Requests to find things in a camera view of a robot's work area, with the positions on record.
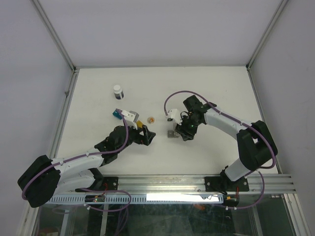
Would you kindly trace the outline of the grey pill box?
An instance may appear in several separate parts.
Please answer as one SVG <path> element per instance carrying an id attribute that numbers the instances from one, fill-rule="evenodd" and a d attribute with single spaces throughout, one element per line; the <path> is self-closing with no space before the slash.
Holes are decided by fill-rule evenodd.
<path id="1" fill-rule="evenodd" d="M 172 128 L 167 130 L 168 138 L 179 138 L 180 134 L 176 131 L 177 123 L 172 124 Z"/>

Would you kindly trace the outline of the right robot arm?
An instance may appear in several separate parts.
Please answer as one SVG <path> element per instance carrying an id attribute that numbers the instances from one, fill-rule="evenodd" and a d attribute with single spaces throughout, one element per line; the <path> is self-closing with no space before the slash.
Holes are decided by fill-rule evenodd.
<path id="1" fill-rule="evenodd" d="M 186 111 L 175 126 L 183 141 L 194 139 L 198 126 L 213 126 L 230 135 L 237 142 L 239 157 L 230 166 L 226 166 L 220 177 L 210 183 L 214 191 L 226 194 L 240 186 L 242 178 L 261 168 L 278 154 L 278 149 L 266 125 L 261 120 L 244 123 L 229 114 L 215 109 L 215 104 L 203 104 L 195 95 L 183 102 Z"/>

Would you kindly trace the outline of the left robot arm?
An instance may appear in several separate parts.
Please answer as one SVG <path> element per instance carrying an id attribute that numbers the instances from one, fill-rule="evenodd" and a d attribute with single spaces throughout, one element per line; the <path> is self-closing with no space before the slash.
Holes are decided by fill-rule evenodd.
<path id="1" fill-rule="evenodd" d="M 118 154 L 135 143 L 148 146 L 155 132 L 143 125 L 141 128 L 117 126 L 103 141 L 80 157 L 50 159 L 42 155 L 21 175 L 17 183 L 22 198 L 36 208 L 53 196 L 70 190 L 101 191 L 104 180 L 98 170 L 117 159 Z"/>

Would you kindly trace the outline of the yellow pill box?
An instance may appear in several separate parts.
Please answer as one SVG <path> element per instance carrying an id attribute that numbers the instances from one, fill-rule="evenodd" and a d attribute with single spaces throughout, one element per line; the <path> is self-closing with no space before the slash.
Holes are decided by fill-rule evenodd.
<path id="1" fill-rule="evenodd" d="M 139 121 L 139 120 L 136 122 L 136 125 L 137 125 L 138 128 L 142 128 L 143 127 L 143 123 L 141 121 Z"/>

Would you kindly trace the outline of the blue pill box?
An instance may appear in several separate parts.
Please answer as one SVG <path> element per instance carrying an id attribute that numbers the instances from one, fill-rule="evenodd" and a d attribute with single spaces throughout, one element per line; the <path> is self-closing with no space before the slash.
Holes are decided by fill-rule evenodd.
<path id="1" fill-rule="evenodd" d="M 120 115 L 120 113 L 117 110 L 115 110 L 112 114 L 114 117 L 116 117 L 118 119 L 122 119 L 122 116 Z"/>

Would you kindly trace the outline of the white cap pill bottle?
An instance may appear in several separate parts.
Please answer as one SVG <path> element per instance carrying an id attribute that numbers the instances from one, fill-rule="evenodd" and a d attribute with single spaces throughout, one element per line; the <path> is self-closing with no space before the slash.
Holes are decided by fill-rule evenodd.
<path id="1" fill-rule="evenodd" d="M 116 99 L 121 100 L 124 98 L 124 92 L 120 85 L 114 85 L 113 91 Z"/>

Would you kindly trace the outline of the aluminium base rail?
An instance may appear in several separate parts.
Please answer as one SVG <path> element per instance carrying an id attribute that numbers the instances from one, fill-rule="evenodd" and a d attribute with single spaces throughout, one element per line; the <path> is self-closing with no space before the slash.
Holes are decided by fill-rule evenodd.
<path id="1" fill-rule="evenodd" d="M 183 193 L 204 194 L 222 193 L 219 188 L 218 175 L 120 175 L 120 176 L 94 176 L 88 172 L 76 174 L 62 180 L 57 185 L 47 184 L 53 192 L 49 198 L 59 194 L 87 192 L 94 193 L 106 190 L 123 190 L 130 194 L 147 193 Z M 260 194 L 264 192 L 271 195 L 296 193 L 290 175 L 284 174 L 251 174 L 230 184 L 226 193 L 239 192 L 241 195 Z"/>

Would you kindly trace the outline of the right aluminium frame post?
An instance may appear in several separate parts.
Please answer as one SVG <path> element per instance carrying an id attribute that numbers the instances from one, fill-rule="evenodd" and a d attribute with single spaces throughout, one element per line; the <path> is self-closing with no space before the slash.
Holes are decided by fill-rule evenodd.
<path id="1" fill-rule="evenodd" d="M 264 44 L 266 43 L 269 35 L 271 34 L 273 28 L 275 27 L 276 23 L 278 22 L 279 18 L 281 17 L 288 3 L 289 3 L 289 0 L 281 0 L 280 3 L 278 4 L 257 46 L 255 47 L 254 52 L 252 53 L 252 56 L 250 57 L 248 63 L 246 64 L 247 70 L 250 70 L 251 67 L 253 66 L 256 58 L 258 57 L 260 51 L 262 50 Z"/>

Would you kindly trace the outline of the aluminium frame post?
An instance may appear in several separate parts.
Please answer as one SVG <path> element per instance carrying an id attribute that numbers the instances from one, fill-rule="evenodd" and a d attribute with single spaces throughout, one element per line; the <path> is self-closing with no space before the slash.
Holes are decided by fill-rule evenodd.
<path id="1" fill-rule="evenodd" d="M 43 22 L 45 28 L 47 29 L 50 37 L 52 38 L 53 42 L 55 43 L 58 51 L 60 52 L 62 58 L 66 62 L 67 66 L 70 68 L 72 72 L 75 72 L 76 66 L 74 65 L 72 59 L 70 58 L 68 52 L 66 51 L 60 37 L 58 36 L 53 24 L 51 23 L 46 11 L 44 10 L 42 4 L 39 0 L 31 0 L 31 3 L 38 13 L 41 21 Z"/>
<path id="2" fill-rule="evenodd" d="M 251 67 L 253 66 L 256 58 L 258 57 L 260 51 L 262 50 L 264 44 L 266 43 L 269 35 L 271 34 L 273 28 L 275 27 L 276 23 L 278 22 L 279 18 L 281 17 L 288 3 L 289 3 L 289 0 L 281 0 L 280 3 L 278 4 L 257 46 L 255 47 L 254 52 L 252 53 L 252 56 L 250 57 L 248 63 L 246 64 L 247 70 L 250 70 Z"/>

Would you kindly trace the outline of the left aluminium frame post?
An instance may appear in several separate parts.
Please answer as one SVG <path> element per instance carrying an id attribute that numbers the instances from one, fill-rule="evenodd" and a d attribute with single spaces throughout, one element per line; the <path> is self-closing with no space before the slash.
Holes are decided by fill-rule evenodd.
<path id="1" fill-rule="evenodd" d="M 31 3 L 38 13 L 41 21 L 43 22 L 45 28 L 47 29 L 50 37 L 52 38 L 53 42 L 55 43 L 58 51 L 60 52 L 62 58 L 66 62 L 67 66 L 70 68 L 72 72 L 75 72 L 76 66 L 74 65 L 72 59 L 70 58 L 68 52 L 66 51 L 60 37 L 58 36 L 53 24 L 51 23 L 46 11 L 44 10 L 42 4 L 39 0 L 31 0 Z"/>

